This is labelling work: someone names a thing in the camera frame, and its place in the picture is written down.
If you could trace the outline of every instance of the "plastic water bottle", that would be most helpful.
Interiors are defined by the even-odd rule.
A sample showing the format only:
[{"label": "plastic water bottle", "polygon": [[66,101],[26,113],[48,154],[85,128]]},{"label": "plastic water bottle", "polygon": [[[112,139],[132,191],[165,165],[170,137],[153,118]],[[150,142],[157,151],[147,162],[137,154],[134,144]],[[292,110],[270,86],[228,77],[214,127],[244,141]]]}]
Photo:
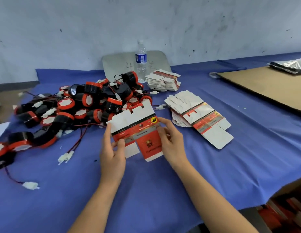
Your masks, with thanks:
[{"label": "plastic water bottle", "polygon": [[137,40],[137,51],[135,52],[135,61],[137,63],[137,76],[145,80],[147,76],[147,51],[143,40]]}]

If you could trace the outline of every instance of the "left hand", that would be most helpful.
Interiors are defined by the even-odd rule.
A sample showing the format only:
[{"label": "left hand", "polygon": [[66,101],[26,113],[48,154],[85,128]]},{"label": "left hand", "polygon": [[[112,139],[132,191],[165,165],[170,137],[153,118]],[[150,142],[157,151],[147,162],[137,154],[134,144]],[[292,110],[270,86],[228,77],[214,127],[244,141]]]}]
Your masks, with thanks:
[{"label": "left hand", "polygon": [[108,124],[102,139],[102,150],[100,154],[101,163],[101,183],[108,185],[120,185],[123,178],[126,158],[125,158],[125,140],[120,139],[117,143],[111,143],[111,124]]}]

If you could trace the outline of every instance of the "red and white packaging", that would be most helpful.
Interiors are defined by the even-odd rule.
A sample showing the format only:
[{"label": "red and white packaging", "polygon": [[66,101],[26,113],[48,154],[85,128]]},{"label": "red and white packaging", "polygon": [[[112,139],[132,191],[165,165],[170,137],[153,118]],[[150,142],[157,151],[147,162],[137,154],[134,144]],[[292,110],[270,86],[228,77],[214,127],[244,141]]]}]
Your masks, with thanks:
[{"label": "red and white packaging", "polygon": [[124,110],[108,121],[114,141],[125,140],[125,157],[142,153],[149,162],[163,155],[161,139],[156,129],[158,118],[149,100]]},{"label": "red and white packaging", "polygon": [[172,118],[176,125],[194,127],[217,149],[222,149],[233,139],[226,132],[231,126],[227,119],[195,94],[181,91],[164,101],[172,108]]},{"label": "red and white packaging", "polygon": [[156,91],[177,91],[181,83],[177,80],[179,74],[171,73],[165,70],[155,70],[146,76],[146,81],[150,89]]}]

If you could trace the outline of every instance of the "bottle label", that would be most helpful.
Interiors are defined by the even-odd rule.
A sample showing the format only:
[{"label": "bottle label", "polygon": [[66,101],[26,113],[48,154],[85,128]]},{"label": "bottle label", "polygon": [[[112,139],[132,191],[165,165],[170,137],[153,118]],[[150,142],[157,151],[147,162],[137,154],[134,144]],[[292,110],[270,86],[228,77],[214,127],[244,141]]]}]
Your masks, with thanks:
[{"label": "bottle label", "polygon": [[147,62],[146,54],[142,54],[142,55],[135,54],[135,61],[137,63],[146,63]]}]

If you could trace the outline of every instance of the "right hand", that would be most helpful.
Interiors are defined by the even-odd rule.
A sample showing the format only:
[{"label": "right hand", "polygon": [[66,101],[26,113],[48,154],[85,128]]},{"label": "right hand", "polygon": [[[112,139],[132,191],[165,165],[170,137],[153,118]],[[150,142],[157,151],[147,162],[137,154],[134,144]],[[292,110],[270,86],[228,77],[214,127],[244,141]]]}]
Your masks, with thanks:
[{"label": "right hand", "polygon": [[175,170],[178,167],[182,167],[183,164],[188,163],[183,135],[176,129],[171,120],[161,117],[158,119],[166,125],[166,127],[157,127],[161,138],[162,152],[171,167]]}]

